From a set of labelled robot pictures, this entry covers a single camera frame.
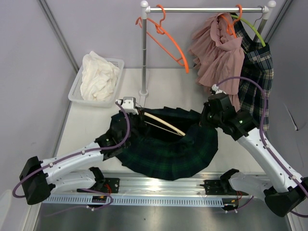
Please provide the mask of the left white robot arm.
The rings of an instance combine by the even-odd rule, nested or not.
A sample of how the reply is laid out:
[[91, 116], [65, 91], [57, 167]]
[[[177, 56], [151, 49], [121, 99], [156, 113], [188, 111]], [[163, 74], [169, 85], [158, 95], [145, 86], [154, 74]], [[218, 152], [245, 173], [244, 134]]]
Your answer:
[[60, 157], [39, 160], [34, 156], [27, 160], [20, 182], [28, 205], [43, 202], [51, 194], [77, 190], [100, 192], [106, 179], [97, 162], [103, 162], [122, 154], [145, 128], [142, 112], [127, 115], [122, 112], [112, 118], [107, 132], [89, 145]]

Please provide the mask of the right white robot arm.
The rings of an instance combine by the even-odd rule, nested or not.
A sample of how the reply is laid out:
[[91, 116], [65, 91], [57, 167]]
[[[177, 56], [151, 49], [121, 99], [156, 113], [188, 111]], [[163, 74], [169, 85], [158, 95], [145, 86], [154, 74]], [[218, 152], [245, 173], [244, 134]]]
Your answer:
[[248, 112], [235, 111], [227, 94], [217, 93], [208, 98], [201, 124], [221, 128], [230, 135], [252, 155], [269, 178], [264, 181], [231, 169], [220, 181], [223, 193], [242, 191], [250, 194], [264, 201], [279, 217], [286, 216], [308, 197], [308, 179], [294, 170], [264, 138], [260, 126]]

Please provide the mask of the cream wooden hanger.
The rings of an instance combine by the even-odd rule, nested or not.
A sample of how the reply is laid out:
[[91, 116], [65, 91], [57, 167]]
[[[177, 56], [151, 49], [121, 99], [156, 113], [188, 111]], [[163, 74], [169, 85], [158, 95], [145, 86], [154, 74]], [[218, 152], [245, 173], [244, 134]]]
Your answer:
[[158, 117], [156, 117], [156, 116], [154, 116], [154, 115], [152, 115], [152, 114], [150, 114], [150, 113], [144, 112], [143, 115], [144, 115], [145, 117], [151, 118], [152, 120], [155, 120], [156, 122], [158, 122], [158, 123], [164, 125], [165, 127], [170, 128], [172, 131], [171, 131], [171, 130], [168, 130], [168, 129], [166, 129], [166, 128], [160, 127], [160, 126], [158, 126], [158, 125], [156, 125], [156, 124], [150, 123], [150, 122], [148, 122], [148, 121], [145, 120], [144, 122], [145, 122], [146, 124], [152, 125], [152, 126], [154, 126], [154, 127], [157, 127], [157, 128], [162, 129], [162, 130], [164, 130], [164, 131], [170, 132], [170, 133], [172, 133], [172, 134], [176, 134], [176, 135], [178, 135], [178, 136], [185, 136], [185, 135], [186, 135], [183, 131], [181, 131], [181, 130], [178, 129], [177, 127], [173, 126], [172, 124], [170, 124], [170, 123], [168, 123], [168, 122], [166, 122], [166, 121], [164, 121], [164, 120], [162, 120], [162, 119], [160, 119], [160, 118], [158, 118]]

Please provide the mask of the green plaid skirt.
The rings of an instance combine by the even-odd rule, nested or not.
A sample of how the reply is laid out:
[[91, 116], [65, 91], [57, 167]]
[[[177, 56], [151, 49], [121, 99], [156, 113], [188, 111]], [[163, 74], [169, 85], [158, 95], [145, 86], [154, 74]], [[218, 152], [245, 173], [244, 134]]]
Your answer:
[[[199, 112], [169, 107], [142, 108], [140, 112], [150, 113], [186, 135], [178, 136], [145, 123], [146, 134], [116, 156], [123, 166], [162, 180], [189, 178], [209, 166], [218, 151], [218, 132], [215, 128], [200, 126]], [[171, 130], [144, 115], [143, 119]]]

